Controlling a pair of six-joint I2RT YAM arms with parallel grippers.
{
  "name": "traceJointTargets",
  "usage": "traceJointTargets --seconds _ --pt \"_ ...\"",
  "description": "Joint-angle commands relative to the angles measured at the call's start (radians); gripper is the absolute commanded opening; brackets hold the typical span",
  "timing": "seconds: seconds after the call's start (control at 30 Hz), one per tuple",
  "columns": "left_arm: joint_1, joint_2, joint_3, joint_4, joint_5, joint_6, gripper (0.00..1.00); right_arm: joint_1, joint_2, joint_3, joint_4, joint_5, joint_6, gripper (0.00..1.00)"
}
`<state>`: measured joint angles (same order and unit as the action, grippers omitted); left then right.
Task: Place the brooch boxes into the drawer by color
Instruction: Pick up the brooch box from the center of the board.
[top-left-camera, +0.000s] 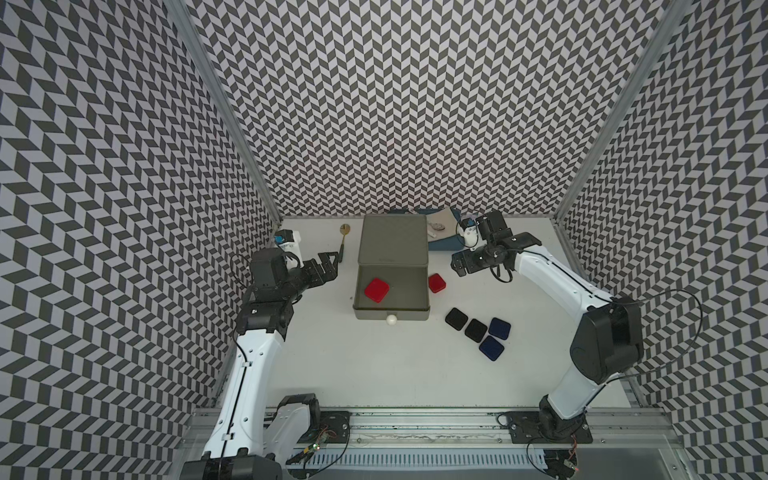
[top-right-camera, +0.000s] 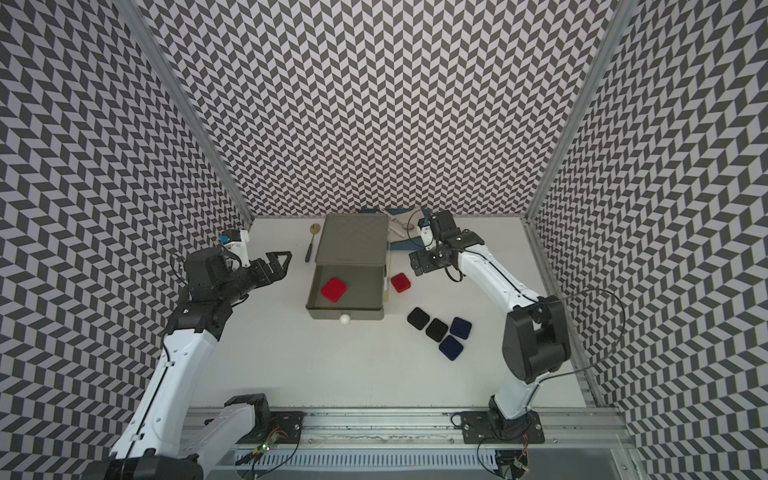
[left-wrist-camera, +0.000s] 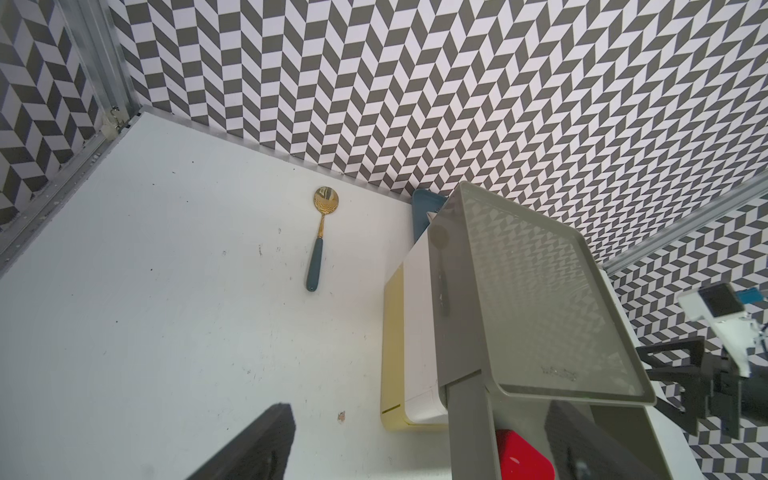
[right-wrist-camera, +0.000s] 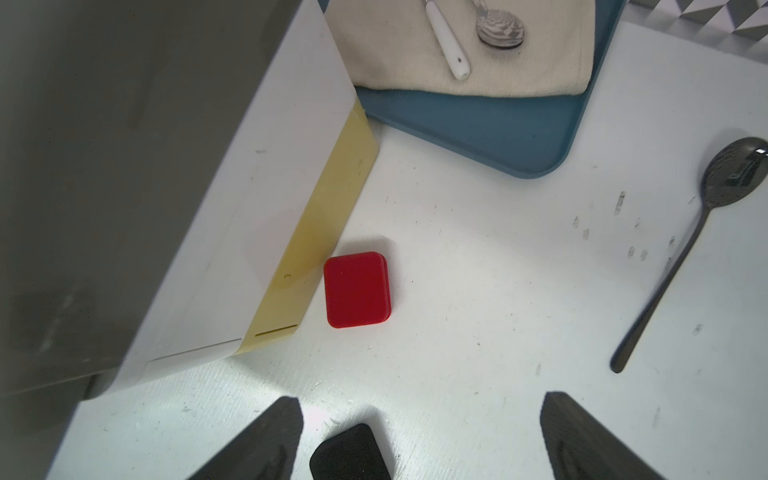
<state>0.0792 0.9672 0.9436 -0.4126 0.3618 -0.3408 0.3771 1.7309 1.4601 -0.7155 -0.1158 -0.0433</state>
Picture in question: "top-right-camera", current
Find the red brooch box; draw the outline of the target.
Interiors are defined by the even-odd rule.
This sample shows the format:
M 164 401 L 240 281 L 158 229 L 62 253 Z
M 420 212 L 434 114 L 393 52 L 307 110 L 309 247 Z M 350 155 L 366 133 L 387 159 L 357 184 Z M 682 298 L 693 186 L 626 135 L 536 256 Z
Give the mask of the red brooch box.
M 392 276 L 390 283 L 397 293 L 402 293 L 411 288 L 411 281 L 405 273 L 398 273 Z
M 347 284 L 336 278 L 330 278 L 320 289 L 320 294 L 326 300 L 336 303 L 347 291 Z

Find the grey three-drawer storage box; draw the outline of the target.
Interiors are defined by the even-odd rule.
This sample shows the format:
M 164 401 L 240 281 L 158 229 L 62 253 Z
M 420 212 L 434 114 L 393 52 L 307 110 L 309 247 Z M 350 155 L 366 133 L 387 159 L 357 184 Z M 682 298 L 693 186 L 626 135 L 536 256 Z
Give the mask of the grey three-drawer storage box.
M 388 219 L 381 213 L 333 213 L 325 218 L 305 308 L 315 320 L 379 321 L 384 318 Z M 347 284 L 332 303 L 320 294 L 332 277 Z

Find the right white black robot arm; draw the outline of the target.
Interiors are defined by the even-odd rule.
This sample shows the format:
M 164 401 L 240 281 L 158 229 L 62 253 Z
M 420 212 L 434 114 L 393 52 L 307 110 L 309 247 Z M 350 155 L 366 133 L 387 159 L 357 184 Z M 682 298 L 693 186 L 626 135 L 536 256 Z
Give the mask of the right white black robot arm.
M 517 421 L 531 410 L 541 383 L 571 358 L 563 301 L 544 297 L 519 281 L 475 232 L 459 228 L 448 210 L 421 210 L 417 228 L 422 247 L 409 254 L 420 276 L 451 268 L 474 282 L 505 315 L 501 352 L 508 373 L 489 401 L 498 425 Z

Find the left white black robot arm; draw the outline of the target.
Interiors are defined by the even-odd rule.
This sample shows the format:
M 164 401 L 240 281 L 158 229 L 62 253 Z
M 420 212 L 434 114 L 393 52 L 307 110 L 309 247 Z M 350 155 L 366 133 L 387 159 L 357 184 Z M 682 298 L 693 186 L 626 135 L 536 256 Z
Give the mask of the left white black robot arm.
M 258 288 L 285 278 L 292 255 L 251 260 L 234 241 L 190 254 L 187 285 L 161 338 L 161 356 L 144 395 L 106 459 L 84 479 L 203 479 L 242 437 L 269 421 L 262 394 L 232 398 L 190 442 L 181 439 L 198 381 L 235 306 Z

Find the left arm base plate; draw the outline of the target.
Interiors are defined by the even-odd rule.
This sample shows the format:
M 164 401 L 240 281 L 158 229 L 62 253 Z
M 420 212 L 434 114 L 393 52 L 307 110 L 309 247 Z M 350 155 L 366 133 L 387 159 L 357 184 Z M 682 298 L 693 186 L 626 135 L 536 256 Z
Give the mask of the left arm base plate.
M 254 427 L 245 436 L 235 442 L 236 445 L 257 445 L 267 442 L 268 437 L 276 433 L 278 445 L 296 445 L 303 434 L 305 413 L 300 410 L 282 410 L 272 412 L 270 420 L 262 426 Z

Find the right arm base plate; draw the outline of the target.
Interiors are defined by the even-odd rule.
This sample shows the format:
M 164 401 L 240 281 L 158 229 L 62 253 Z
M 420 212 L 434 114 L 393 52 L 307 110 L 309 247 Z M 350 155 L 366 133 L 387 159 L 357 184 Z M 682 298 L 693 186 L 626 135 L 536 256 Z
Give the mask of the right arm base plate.
M 528 444 L 545 443 L 543 426 L 537 412 L 529 411 L 520 418 L 508 420 L 496 417 L 489 410 L 461 411 L 459 426 L 465 444 L 483 443 Z

